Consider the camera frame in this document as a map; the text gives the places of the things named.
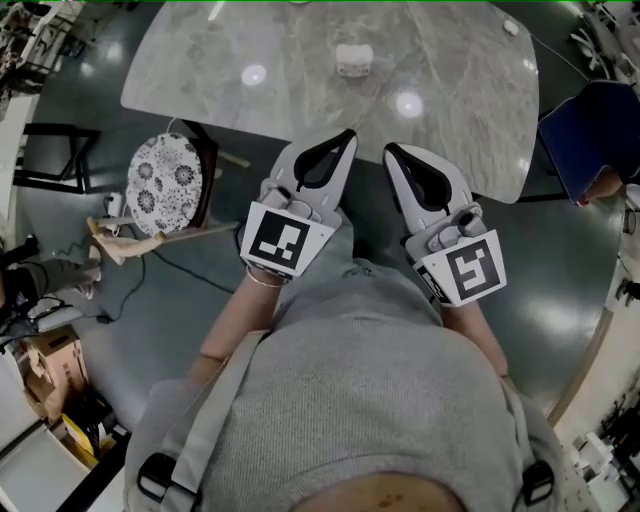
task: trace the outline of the cable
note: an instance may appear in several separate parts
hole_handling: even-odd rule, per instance
[[[194,279],[198,279],[199,281],[207,283],[207,284],[213,286],[214,288],[217,288],[220,291],[223,291],[225,293],[233,295],[234,290],[232,290],[231,288],[227,288],[226,286],[222,286],[222,285],[220,285],[218,283],[214,283],[213,281],[207,279],[206,277],[201,276],[199,274],[196,274],[193,270],[189,270],[188,268],[182,267],[182,266],[178,265],[177,263],[174,263],[173,261],[169,261],[164,256],[162,256],[162,254],[160,254],[159,252],[156,252],[156,251],[151,251],[151,252],[155,256],[157,256],[162,262],[164,262],[165,264],[169,265],[170,267],[173,267],[173,268],[175,268],[177,270],[182,270],[182,272],[184,272],[185,274],[189,274]]]
[[[167,125],[167,131],[166,133],[169,133],[171,131],[171,126],[173,126],[174,121],[177,121],[178,118],[174,117],[171,121],[169,121],[169,124]]]
[[[82,240],[80,240],[80,243],[74,242],[72,243],[67,250],[61,250],[61,251],[57,251],[56,252],[56,256],[58,255],[63,255],[66,256],[67,258],[71,256],[71,252],[74,249],[83,249],[85,244],[87,243],[87,240],[89,240],[91,238],[91,233],[87,233]]]
[[[540,39],[538,39],[536,36],[534,36],[531,32],[529,32],[529,34],[531,35],[531,39],[533,39],[536,43],[538,43],[541,46],[544,46],[547,50],[549,50],[551,53],[555,53],[558,57],[560,57],[563,61],[565,61],[567,64],[569,64],[569,66],[571,66],[577,73],[580,73],[580,76],[582,76],[582,78],[584,78],[587,82],[590,81],[589,78],[587,78],[587,76],[580,71],[577,67],[575,67],[573,64],[571,64],[571,62],[569,62],[565,57],[563,57],[562,55],[560,55],[557,51],[555,51],[553,48],[551,48],[550,46],[547,46],[546,44],[544,44],[542,41],[540,41]]]
[[[145,262],[144,256],[140,256],[140,263],[142,264],[142,274],[140,275],[140,279],[138,280],[136,285],[133,288],[131,288],[131,290],[129,290],[129,292],[124,296],[124,299],[122,299],[122,302],[120,303],[120,308],[118,309],[118,314],[115,316],[115,318],[109,315],[108,313],[103,313],[100,315],[94,315],[94,316],[85,317],[85,318],[95,318],[98,321],[98,323],[101,323],[101,324],[112,324],[120,320],[120,318],[122,318],[122,313],[124,312],[124,306],[127,304],[127,301],[133,296],[134,293],[136,293],[140,288],[142,288],[142,285],[144,284],[144,280],[147,276],[147,264]]]

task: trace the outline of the polished floor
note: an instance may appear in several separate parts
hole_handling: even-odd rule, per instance
[[[80,242],[85,219],[100,215],[104,195],[124,187],[129,160],[147,138],[166,131],[169,119],[124,109],[120,94],[144,33],[161,5],[142,3],[133,12],[117,10],[101,30],[95,47],[78,59],[64,58],[43,91],[36,121],[73,123],[100,130],[89,156],[92,193],[75,196],[20,189],[18,233],[34,232],[47,258]],[[584,70],[580,55],[566,39],[577,24],[560,4],[500,4]],[[110,5],[89,8],[116,9]],[[577,93],[584,79],[558,56],[536,43],[541,111]],[[180,123],[174,129],[188,134]],[[208,127],[224,149],[251,161],[249,170],[225,168],[216,182],[211,213],[221,220],[242,218],[256,197],[284,142]],[[68,158],[64,141],[32,137],[27,167],[54,172]],[[557,180],[536,150],[524,195],[556,191]],[[359,193],[366,184],[367,197]],[[509,285],[482,306],[510,360],[519,387],[547,412],[579,365],[604,305],[619,245],[620,205],[615,201],[578,209],[565,201],[504,205],[481,200],[489,225],[498,229]],[[398,241],[403,224],[379,166],[357,162],[344,196],[356,237],[372,259],[408,272]],[[74,249],[81,261],[85,249]],[[162,249],[170,260],[226,287],[235,287],[243,265],[232,236],[223,233]],[[128,300],[118,322],[101,325],[81,319],[74,327],[83,341],[94,385],[114,406],[121,422],[133,427],[151,386],[184,375],[210,325],[229,295],[177,271],[156,256],[117,266],[105,258],[104,279],[91,302],[72,294],[88,315],[112,316],[144,275],[144,284]]]

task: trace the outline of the hand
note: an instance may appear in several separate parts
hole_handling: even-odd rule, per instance
[[[622,180],[613,167],[605,167],[600,171],[598,177],[587,189],[583,201],[592,201],[593,199],[599,199],[602,197],[613,196],[623,187]]]

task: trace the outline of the round seat cushion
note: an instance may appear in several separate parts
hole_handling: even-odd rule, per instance
[[[127,205],[147,235],[186,228],[202,195],[202,164],[178,133],[152,137],[138,148],[127,178]]]

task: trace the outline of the white table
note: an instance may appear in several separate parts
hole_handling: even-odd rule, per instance
[[[122,92],[135,110],[291,140],[358,132],[358,157],[391,141],[457,165],[471,189],[512,203],[535,144],[531,38],[484,3],[167,3]],[[366,78],[335,70],[340,43],[369,44]]]

